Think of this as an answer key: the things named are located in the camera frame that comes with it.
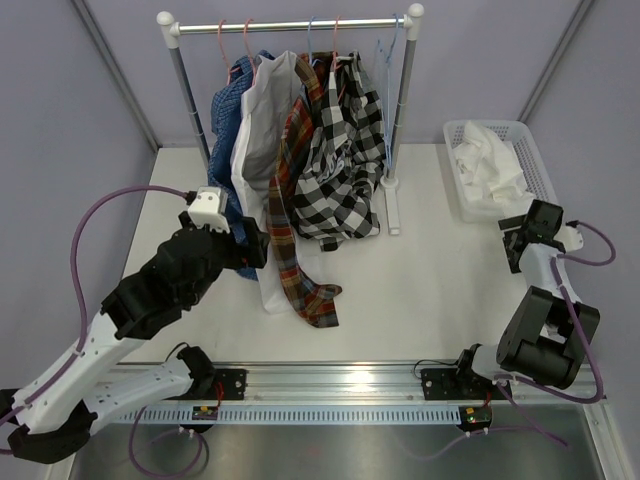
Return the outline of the white linen shirt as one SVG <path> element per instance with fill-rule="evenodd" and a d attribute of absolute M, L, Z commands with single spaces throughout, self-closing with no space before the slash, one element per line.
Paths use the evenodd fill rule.
<path fill-rule="evenodd" d="M 467 121 L 453 149 L 464 198 L 473 207 L 522 213 L 534 195 L 528 191 L 513 144 L 491 129 Z"/>

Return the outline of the black white checked shirt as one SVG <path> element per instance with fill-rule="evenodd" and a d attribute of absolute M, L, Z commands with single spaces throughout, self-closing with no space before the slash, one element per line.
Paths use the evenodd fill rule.
<path fill-rule="evenodd" d="M 376 236 L 373 206 L 385 166 L 382 102 L 360 54 L 351 52 L 352 97 L 345 114 L 324 93 L 307 164 L 294 194 L 296 230 L 323 252 L 347 240 Z"/>

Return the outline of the blue plastic hanger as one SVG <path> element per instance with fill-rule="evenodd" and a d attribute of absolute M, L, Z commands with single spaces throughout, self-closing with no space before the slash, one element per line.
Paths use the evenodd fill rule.
<path fill-rule="evenodd" d="M 383 118 L 383 140 L 386 154 L 385 168 L 387 171 L 392 166 L 392 77 L 391 70 L 393 64 L 393 55 L 395 45 L 400 31 L 400 18 L 398 14 L 394 15 L 394 35 L 391 43 L 385 47 L 383 42 L 378 39 L 375 56 L 374 70 L 377 84 L 377 91 L 382 102 L 382 118 Z"/>

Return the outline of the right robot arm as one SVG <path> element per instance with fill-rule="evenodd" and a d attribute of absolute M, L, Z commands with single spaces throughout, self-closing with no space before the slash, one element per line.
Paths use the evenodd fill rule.
<path fill-rule="evenodd" d="M 521 274 L 527 290 L 496 345 L 464 350 L 452 376 L 455 390 L 474 397 L 501 382 L 520 382 L 564 400 L 589 403 L 566 390 L 587 356 L 600 322 L 598 309 L 583 303 L 566 274 L 565 244 L 558 234 L 563 209 L 533 200 L 524 215 L 503 219 L 503 247 L 510 271 Z"/>

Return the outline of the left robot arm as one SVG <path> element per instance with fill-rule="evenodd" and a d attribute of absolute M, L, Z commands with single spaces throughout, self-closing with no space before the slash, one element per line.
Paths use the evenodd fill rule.
<path fill-rule="evenodd" d="M 176 358 L 117 385 L 101 385 L 120 360 L 195 307 L 223 270 L 265 266 L 269 236 L 242 220 L 246 243 L 186 213 L 181 228 L 141 269 L 105 298 L 87 333 L 30 385 L 1 392 L 1 414 L 14 424 L 5 452 L 40 464 L 77 453 L 118 417 L 165 399 L 202 399 L 216 384 L 204 351 L 187 347 Z"/>

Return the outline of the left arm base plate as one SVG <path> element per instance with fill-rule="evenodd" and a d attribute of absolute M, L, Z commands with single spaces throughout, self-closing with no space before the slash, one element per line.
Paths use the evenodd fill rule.
<path fill-rule="evenodd" d="M 247 370 L 242 368 L 215 368 L 209 388 L 200 393 L 186 393 L 180 400 L 242 401 L 245 398 Z"/>

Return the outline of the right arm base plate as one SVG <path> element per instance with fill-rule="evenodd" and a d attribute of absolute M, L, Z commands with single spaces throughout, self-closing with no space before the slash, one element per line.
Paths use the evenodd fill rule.
<path fill-rule="evenodd" d="M 505 400 L 505 395 L 488 379 L 460 373 L 454 367 L 429 366 L 419 371 L 423 396 L 428 401 Z"/>

